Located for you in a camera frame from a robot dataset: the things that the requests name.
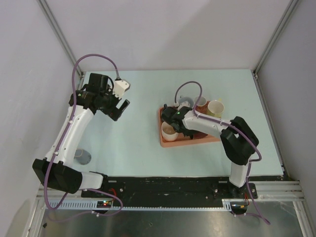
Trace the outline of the large pink mug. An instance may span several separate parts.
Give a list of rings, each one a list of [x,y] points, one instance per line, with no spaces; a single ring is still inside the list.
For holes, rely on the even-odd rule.
[[[161,134],[167,142],[175,141],[179,135],[174,128],[166,122],[161,124]]]

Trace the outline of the orange plastic tray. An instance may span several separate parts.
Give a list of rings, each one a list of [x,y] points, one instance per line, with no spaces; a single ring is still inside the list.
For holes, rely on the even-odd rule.
[[[214,142],[220,142],[220,138],[216,138],[212,135],[208,135],[207,137],[204,137],[202,139],[190,139],[189,137],[184,137],[184,135],[181,133],[178,135],[178,138],[175,141],[167,142],[161,134],[161,113],[162,113],[163,107],[160,107],[158,109],[158,128],[159,128],[159,140],[160,145],[163,148],[171,148],[171,147],[180,147],[180,146],[188,146],[188,145],[197,145],[197,144],[204,144],[204,143],[214,143]]]

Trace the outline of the grey footed cup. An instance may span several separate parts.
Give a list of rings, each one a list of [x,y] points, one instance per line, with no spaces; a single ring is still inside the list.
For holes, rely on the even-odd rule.
[[[195,104],[193,99],[190,97],[180,97],[178,100],[179,105],[184,103],[184,102],[187,102],[190,108],[192,108]]]

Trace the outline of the pink textured mug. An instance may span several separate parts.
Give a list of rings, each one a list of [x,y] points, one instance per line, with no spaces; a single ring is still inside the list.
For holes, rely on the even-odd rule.
[[[206,102],[207,100],[203,96],[196,96],[194,98],[194,103],[197,104],[196,110],[202,112],[207,107]]]

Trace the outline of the yellow mug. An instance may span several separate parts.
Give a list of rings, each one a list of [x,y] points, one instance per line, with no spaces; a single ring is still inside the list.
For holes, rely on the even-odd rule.
[[[221,118],[222,113],[224,112],[225,106],[221,101],[213,100],[210,101],[207,105],[207,115]]]

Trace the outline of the grey printed mug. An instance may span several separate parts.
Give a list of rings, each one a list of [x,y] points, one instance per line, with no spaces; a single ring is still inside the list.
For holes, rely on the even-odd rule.
[[[74,155],[74,160],[81,165],[87,165],[91,161],[91,154],[84,149],[77,149]]]

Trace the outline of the brown striped mug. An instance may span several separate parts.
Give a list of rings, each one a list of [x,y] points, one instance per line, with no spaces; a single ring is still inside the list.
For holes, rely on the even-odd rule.
[[[204,137],[207,137],[208,135],[202,132],[198,132],[194,135],[194,139],[202,139]]]

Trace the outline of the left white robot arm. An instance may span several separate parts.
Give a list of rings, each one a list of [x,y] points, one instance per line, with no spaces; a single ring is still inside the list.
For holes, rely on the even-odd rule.
[[[129,89],[126,80],[91,73],[88,83],[71,95],[66,119],[54,144],[43,159],[36,159],[32,165],[43,186],[70,194],[85,189],[92,189],[99,197],[109,193],[103,174],[80,172],[72,166],[81,137],[93,116],[101,111],[118,120],[129,101],[125,100],[120,108],[117,104]]]

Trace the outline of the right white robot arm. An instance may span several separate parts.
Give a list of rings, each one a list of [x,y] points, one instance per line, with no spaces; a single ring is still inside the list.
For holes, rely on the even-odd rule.
[[[257,148],[259,140],[243,118],[225,120],[207,116],[186,106],[177,109],[167,105],[162,108],[160,118],[185,137],[193,139],[194,135],[203,133],[219,138],[231,161],[228,192],[234,198],[246,192],[250,163],[260,161],[262,156]],[[254,153],[257,153],[258,158],[251,160]]]

